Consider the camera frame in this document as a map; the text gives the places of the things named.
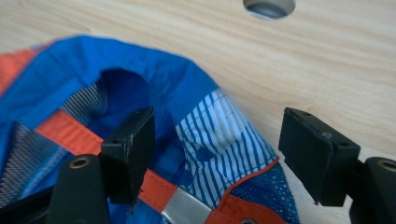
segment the wooden table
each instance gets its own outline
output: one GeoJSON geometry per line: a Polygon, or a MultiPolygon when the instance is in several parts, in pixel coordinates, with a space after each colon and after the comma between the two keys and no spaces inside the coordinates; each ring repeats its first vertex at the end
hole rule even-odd
{"type": "MultiPolygon", "coordinates": [[[[81,33],[194,60],[274,148],[290,106],[360,144],[361,160],[396,160],[394,0],[296,0],[277,21],[252,17],[242,0],[0,2],[1,52],[81,33]]],[[[302,223],[348,223],[350,200],[346,208],[316,207],[285,171],[302,223]]]]}

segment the blue and white striped fabric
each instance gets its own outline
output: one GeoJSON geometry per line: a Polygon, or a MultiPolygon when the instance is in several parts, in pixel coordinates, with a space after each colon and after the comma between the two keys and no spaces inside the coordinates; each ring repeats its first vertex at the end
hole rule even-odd
{"type": "Polygon", "coordinates": [[[222,90],[207,95],[176,129],[192,175],[192,182],[182,185],[212,207],[233,183],[276,158],[222,90]]]}

